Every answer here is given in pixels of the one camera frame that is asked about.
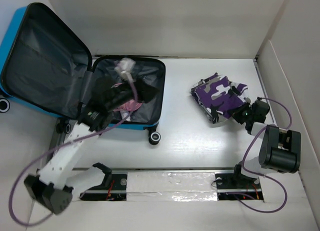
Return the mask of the pink headphones with cable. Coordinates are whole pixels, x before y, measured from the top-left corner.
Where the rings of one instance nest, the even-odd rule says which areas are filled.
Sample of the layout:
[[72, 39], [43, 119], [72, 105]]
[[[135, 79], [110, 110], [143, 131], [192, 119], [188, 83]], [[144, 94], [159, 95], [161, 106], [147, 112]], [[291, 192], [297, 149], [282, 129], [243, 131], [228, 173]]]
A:
[[142, 103], [134, 101], [133, 99], [127, 101], [125, 104], [114, 109], [114, 112], [121, 112], [121, 113], [129, 113], [135, 112], [142, 106]]

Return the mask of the purple camouflage clothing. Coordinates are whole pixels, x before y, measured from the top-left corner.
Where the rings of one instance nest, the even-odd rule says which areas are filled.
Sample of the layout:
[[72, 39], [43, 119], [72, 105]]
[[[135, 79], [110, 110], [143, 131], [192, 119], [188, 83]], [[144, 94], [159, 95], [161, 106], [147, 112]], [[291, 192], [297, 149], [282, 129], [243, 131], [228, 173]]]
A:
[[251, 103], [246, 84], [230, 81], [226, 75], [217, 72], [201, 79], [190, 93], [212, 124], [229, 119], [229, 111]]

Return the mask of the blue kids suitcase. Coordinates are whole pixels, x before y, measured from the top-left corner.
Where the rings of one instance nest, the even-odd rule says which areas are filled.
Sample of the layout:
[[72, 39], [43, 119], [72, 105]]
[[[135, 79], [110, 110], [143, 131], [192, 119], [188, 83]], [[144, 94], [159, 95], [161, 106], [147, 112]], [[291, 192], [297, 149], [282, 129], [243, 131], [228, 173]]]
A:
[[[94, 59], [81, 39], [45, 4], [34, 2], [17, 9], [0, 45], [0, 111], [10, 109], [9, 99], [59, 118], [58, 133], [71, 132], [70, 120], [79, 118], [96, 84], [110, 87], [125, 82], [115, 71], [128, 55]], [[133, 81], [143, 80], [159, 89], [148, 103], [130, 112], [131, 121], [113, 111], [111, 125], [147, 130], [157, 145], [166, 79], [165, 64], [154, 58], [133, 56]]]

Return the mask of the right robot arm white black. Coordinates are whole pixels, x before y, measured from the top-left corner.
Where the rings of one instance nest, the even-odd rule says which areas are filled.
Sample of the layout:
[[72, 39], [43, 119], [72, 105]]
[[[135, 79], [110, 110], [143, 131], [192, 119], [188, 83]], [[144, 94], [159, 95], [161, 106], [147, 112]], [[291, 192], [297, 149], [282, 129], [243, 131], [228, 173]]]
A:
[[257, 98], [253, 104], [245, 103], [228, 113], [239, 124], [245, 124], [253, 140], [262, 140], [256, 157], [247, 159], [251, 144], [233, 169], [229, 182], [237, 188], [253, 184], [259, 176], [269, 173], [294, 174], [301, 164], [301, 133], [280, 128], [275, 124], [266, 124], [270, 106], [266, 98]]

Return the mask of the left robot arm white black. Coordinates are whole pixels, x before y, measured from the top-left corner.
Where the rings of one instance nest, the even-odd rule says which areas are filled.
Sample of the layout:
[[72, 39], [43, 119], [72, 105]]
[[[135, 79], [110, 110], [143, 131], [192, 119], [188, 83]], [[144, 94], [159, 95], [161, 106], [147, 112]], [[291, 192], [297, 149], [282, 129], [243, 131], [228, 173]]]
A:
[[24, 185], [30, 196], [59, 215], [85, 191], [93, 187], [109, 188], [112, 169], [100, 162], [73, 177], [70, 173], [102, 132], [110, 129], [115, 109], [130, 100], [149, 103], [158, 92], [159, 89], [141, 79], [115, 86], [96, 84], [65, 143], [37, 175], [29, 174], [25, 178]]

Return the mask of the translucent white plastic bottle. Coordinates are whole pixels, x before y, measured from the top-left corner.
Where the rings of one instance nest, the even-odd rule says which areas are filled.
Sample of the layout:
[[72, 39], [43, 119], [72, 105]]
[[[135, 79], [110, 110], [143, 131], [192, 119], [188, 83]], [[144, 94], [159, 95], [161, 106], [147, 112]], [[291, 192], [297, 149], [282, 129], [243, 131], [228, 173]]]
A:
[[127, 122], [131, 121], [130, 111], [128, 111], [128, 110], [120, 110], [119, 112], [120, 112], [120, 115], [121, 115], [122, 119], [124, 119]]

